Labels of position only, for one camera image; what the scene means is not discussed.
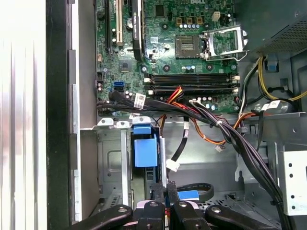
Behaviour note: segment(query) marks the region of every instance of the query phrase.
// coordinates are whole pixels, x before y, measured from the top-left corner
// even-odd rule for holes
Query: blue plastic tab
[[[135,167],[156,167],[158,166],[157,139],[134,140]]]
[[[151,134],[152,128],[151,125],[134,125],[133,126],[133,134],[141,135],[141,134]]]
[[[178,192],[180,200],[200,200],[197,190]]]

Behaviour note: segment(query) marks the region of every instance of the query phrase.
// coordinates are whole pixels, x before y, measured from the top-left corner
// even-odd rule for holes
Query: screw
[[[157,207],[158,204],[157,204],[156,202],[153,201],[153,202],[150,203],[150,206],[151,206],[151,207]]]
[[[186,207],[186,206],[187,206],[187,203],[185,203],[185,202],[179,202],[179,206],[181,206],[181,207]]]
[[[121,207],[118,212],[127,212],[127,210],[124,207]]]
[[[218,207],[212,207],[211,210],[215,213],[220,213],[221,210]]]

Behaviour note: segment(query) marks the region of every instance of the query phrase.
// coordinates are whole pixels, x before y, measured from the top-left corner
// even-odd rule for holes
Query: green circuit board
[[[97,0],[97,14],[105,13],[106,0]],[[116,28],[116,1],[109,0],[110,27]],[[106,51],[106,19],[96,19],[96,49],[97,49],[97,82],[101,82],[97,90],[98,100],[108,101],[108,94],[113,90],[115,81],[124,82],[127,97],[132,98],[135,93],[148,95],[144,88],[144,73],[148,74],[182,74],[192,68],[193,73],[237,73],[235,61],[207,62],[195,52],[195,57],[178,58],[176,53],[178,42],[185,44],[186,50],[193,49],[189,41],[183,42],[187,36],[198,39],[204,31],[232,26],[233,21],[225,24],[222,18],[213,22],[213,13],[222,15],[233,13],[232,0],[146,0],[143,2],[144,21],[144,62],[137,62],[132,49],[131,13],[129,1],[123,0],[123,46],[112,44],[112,54]],[[233,49],[235,35],[233,33],[220,34],[214,37],[215,52],[221,49]],[[210,98],[212,101],[202,100],[202,103],[215,107],[214,112],[236,112],[234,95],[232,94],[201,94],[195,98]],[[126,115],[114,112],[112,115]]]

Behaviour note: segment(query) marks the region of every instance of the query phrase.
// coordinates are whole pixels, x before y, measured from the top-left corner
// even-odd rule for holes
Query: blue drive bracket
[[[134,125],[134,135],[151,135],[151,125]],[[134,140],[135,167],[157,167],[158,166],[158,146],[156,134],[149,139]]]

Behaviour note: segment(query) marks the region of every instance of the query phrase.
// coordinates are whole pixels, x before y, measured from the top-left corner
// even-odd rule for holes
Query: motherboard
[[[236,60],[206,57],[207,32],[234,24],[232,0],[97,0],[97,99],[112,103],[108,95],[117,90],[165,101],[181,86],[185,99],[212,112],[237,112]],[[216,54],[236,49],[233,31],[210,39]]]

